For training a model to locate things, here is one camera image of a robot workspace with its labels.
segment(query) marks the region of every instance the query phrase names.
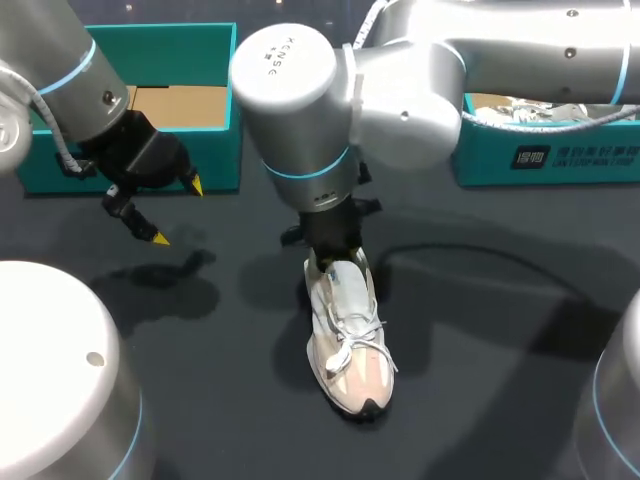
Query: white sneaker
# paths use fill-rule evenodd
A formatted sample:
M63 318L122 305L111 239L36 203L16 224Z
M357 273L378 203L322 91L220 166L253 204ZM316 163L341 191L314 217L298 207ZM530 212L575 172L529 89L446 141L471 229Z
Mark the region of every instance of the white sneaker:
M376 294L362 249L322 273L311 252L304 263L313 309L307 356L318 383L344 412L373 416L383 410L397 371L384 344Z

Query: shoe toe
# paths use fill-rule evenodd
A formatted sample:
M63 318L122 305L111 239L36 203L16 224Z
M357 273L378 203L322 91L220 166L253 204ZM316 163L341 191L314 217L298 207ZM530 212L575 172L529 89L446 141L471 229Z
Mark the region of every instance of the shoe toe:
M393 371L380 366L386 359L377 352L361 352L364 355L354 355L332 388L336 401L352 414L384 410L393 390Z

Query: teal box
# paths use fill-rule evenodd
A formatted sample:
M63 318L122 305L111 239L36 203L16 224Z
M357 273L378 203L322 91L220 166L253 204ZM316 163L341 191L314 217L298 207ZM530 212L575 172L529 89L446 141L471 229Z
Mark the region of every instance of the teal box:
M465 111L475 112L471 95ZM564 126L575 123L536 123ZM640 181L640 121L567 134L524 134L463 120L453 169L463 187Z
M236 48L235 23L100 25L87 27L124 83L133 86L227 87L223 127L160 129L184 143L205 191L232 191L240 183L242 125L229 85ZM104 193L111 183L98 174L86 180L65 177L55 161L51 131L33 116L33 145L18 169L30 194ZM166 188L182 191L179 182Z

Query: gray cable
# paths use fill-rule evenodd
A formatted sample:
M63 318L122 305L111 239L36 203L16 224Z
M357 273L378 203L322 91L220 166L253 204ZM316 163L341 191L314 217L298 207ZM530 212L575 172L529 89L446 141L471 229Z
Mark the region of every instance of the gray cable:
M364 45L371 28L378 15L389 5L389 0L376 0L371 6L365 17L358 35L356 35L356 41L353 44L353 49L358 50ZM616 122L618 120L625 119L632 115L640 113L640 106L635 106L629 110L612 113L601 118L590 120L588 122L577 123L575 125L567 125L563 127L533 127L533 126L521 126L521 125L505 125L502 123L491 122L471 115L468 112L462 112L462 118L465 120L479 125L485 128L493 128L495 130L503 130L505 132L512 133L527 133L527 134L546 134L546 135L558 135L561 133L575 133L590 130L592 128L600 127L608 123Z
M36 90L36 88L22 75L14 72L10 68L7 68L3 65L0 65L0 72L9 76L13 80L15 80L31 97L34 105L42 115L42 119L46 122L47 126L51 129L51 133L53 134L53 140L58 147L58 151L60 152L60 156L62 157L62 161L66 168L71 170L72 172L79 173L82 171L82 167L78 164L78 161L73 158L71 152L67 148L67 144L64 141L64 137L62 136L62 132L60 127L58 126L58 122L56 121L51 109L42 98L42 95Z

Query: shoe tongue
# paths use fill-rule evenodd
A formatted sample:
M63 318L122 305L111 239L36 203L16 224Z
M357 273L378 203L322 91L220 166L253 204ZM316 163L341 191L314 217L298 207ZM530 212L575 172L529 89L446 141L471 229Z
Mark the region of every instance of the shoe tongue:
M371 315L371 303L367 281L360 267L353 262L337 260L327 268L326 273L338 317L341 320L350 317L347 321L350 330L366 328L368 323L360 315Z

